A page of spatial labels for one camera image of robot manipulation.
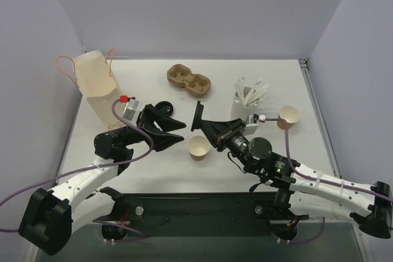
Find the brown pulp cup carrier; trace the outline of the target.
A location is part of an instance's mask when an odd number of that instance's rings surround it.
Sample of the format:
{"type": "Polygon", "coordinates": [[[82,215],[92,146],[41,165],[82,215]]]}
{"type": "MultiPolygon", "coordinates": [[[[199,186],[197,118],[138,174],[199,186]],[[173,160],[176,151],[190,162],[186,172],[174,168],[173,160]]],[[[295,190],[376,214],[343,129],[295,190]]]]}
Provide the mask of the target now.
{"type": "Polygon", "coordinates": [[[175,87],[186,89],[190,95],[196,98],[202,98],[211,89],[209,78],[193,73],[190,68],[183,64],[171,66],[166,72],[166,77],[169,83],[175,87]]]}

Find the beige paper takeout bag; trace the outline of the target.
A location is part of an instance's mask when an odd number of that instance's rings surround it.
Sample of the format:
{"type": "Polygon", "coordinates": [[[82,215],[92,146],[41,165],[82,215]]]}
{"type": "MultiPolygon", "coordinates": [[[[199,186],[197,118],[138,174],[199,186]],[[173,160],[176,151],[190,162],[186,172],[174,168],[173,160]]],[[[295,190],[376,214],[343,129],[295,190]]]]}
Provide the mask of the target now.
{"type": "Polygon", "coordinates": [[[112,70],[114,53],[115,49],[112,48],[107,55],[103,55],[99,50],[94,50],[75,58],[65,56],[72,63],[74,75],[70,75],[60,68],[59,60],[62,59],[62,56],[55,60],[55,67],[77,86],[103,123],[104,129],[108,131],[125,126],[112,112],[114,101],[123,95],[112,70]]]}

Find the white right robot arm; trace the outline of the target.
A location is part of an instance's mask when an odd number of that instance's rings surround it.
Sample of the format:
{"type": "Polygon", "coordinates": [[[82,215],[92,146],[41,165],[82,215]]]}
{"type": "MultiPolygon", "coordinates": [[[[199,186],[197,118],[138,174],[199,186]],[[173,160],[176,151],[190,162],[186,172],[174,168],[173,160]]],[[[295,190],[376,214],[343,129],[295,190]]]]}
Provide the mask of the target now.
{"type": "Polygon", "coordinates": [[[242,165],[243,172],[256,175],[261,184],[277,189],[272,209],[276,216],[320,215],[356,224],[370,236],[392,237],[392,196],[384,182],[360,184],[324,174],[273,152],[262,137],[247,140],[246,122],[209,121],[195,118],[192,129],[199,129],[218,151],[229,151],[242,165]]]}

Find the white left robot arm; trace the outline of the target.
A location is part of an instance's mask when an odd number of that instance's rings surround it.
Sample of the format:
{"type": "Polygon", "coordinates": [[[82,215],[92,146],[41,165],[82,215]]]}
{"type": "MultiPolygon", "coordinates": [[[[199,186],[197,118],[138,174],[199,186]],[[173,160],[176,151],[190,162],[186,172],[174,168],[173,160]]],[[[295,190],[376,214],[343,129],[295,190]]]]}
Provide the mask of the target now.
{"type": "Polygon", "coordinates": [[[75,176],[49,190],[37,189],[30,197],[18,234],[48,255],[58,253],[71,234],[97,218],[112,220],[124,214],[122,193],[104,184],[119,176],[135,161],[130,145],[145,142],[160,152],[182,142],[173,132],[186,124],[146,105],[136,124],[98,134],[93,142],[96,159],[75,176]]]}

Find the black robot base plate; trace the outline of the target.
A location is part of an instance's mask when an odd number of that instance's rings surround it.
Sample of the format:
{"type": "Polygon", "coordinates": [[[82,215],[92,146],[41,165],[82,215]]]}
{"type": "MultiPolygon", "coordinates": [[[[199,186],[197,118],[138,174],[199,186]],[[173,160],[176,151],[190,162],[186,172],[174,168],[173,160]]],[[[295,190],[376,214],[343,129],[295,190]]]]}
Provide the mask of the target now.
{"type": "Polygon", "coordinates": [[[127,193],[107,222],[121,222],[147,237],[260,237],[293,239],[305,214],[274,206],[274,192],[127,193]]]}

